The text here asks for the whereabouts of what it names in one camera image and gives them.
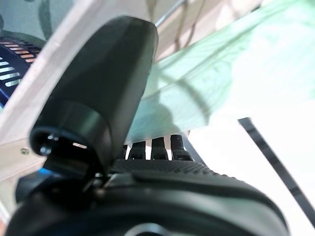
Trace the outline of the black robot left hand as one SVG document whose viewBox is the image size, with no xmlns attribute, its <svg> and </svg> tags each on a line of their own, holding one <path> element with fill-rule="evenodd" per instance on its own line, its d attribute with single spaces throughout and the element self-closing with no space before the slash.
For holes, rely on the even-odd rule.
<svg viewBox="0 0 315 236">
<path fill-rule="evenodd" d="M 177 136 L 151 161 L 124 142 L 151 72 L 158 32 L 116 17 L 72 59 L 30 134 L 43 167 L 19 179 L 7 236 L 287 236 L 284 215 L 253 186 L 195 162 Z"/>
</svg>

